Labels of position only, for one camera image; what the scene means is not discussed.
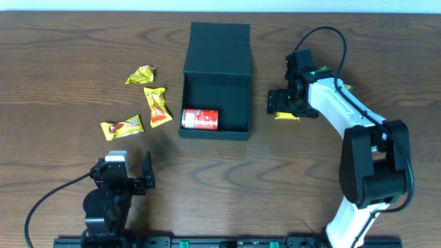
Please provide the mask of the small yellow candy packet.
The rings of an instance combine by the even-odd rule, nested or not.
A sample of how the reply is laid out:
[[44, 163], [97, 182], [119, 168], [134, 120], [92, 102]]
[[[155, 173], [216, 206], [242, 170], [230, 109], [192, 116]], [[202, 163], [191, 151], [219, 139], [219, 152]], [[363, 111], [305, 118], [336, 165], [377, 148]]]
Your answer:
[[294, 121], [300, 120], [299, 117], [294, 116], [292, 113], [286, 113], [286, 112], [277, 112], [274, 119], [275, 120], [294, 120]]

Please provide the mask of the green orange snack packet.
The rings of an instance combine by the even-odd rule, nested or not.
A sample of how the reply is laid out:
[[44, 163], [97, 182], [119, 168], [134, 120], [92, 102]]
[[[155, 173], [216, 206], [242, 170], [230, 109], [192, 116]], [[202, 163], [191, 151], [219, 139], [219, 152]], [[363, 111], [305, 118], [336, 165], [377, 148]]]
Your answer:
[[[322, 67], [320, 68], [320, 70], [327, 70], [327, 69], [328, 69], [327, 66], [322, 66]], [[345, 87], [346, 87], [346, 89], [347, 89], [349, 92], [352, 92], [352, 91], [353, 91], [353, 87], [352, 87], [351, 85], [347, 85], [347, 84], [345, 84]]]

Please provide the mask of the yellow orange snack packet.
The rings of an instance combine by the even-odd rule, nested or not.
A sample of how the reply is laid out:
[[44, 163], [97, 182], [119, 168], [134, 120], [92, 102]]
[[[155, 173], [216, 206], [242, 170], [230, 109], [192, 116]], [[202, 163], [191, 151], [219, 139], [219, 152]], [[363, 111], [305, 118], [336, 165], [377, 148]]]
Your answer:
[[168, 112], [165, 104], [164, 92], [164, 87], [144, 88], [144, 94], [151, 111], [150, 125], [152, 128], [172, 120], [172, 115]]

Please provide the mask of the red soda can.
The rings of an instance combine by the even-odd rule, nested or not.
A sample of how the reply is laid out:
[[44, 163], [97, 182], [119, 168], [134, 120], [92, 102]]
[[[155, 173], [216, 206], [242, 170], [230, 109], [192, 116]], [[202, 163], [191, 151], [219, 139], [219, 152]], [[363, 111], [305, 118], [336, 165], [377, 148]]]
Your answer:
[[188, 109], [182, 111], [181, 127], [191, 130], [218, 129], [218, 110]]

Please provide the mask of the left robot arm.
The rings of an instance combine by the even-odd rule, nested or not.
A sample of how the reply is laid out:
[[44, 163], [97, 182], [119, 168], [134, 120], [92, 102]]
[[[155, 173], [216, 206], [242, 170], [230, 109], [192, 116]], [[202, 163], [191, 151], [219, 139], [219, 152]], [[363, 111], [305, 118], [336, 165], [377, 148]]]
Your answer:
[[151, 153], [147, 152], [141, 166], [142, 175], [130, 178], [127, 152], [111, 151], [99, 158], [90, 170], [97, 188], [83, 201], [86, 230], [81, 234], [81, 247], [143, 247], [144, 240], [125, 226], [132, 197], [146, 194], [156, 186]]

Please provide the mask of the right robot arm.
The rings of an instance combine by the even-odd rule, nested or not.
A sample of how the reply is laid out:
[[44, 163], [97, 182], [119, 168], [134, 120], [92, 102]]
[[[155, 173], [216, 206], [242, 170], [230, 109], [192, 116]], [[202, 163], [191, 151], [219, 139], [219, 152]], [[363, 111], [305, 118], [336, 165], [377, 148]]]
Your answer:
[[409, 131], [365, 107], [330, 69], [314, 64], [309, 50], [285, 58], [285, 89], [270, 90], [267, 113], [316, 118], [323, 115], [342, 137], [339, 183], [343, 200], [312, 247], [401, 247], [396, 237], [368, 238], [373, 222], [403, 194], [410, 195]]

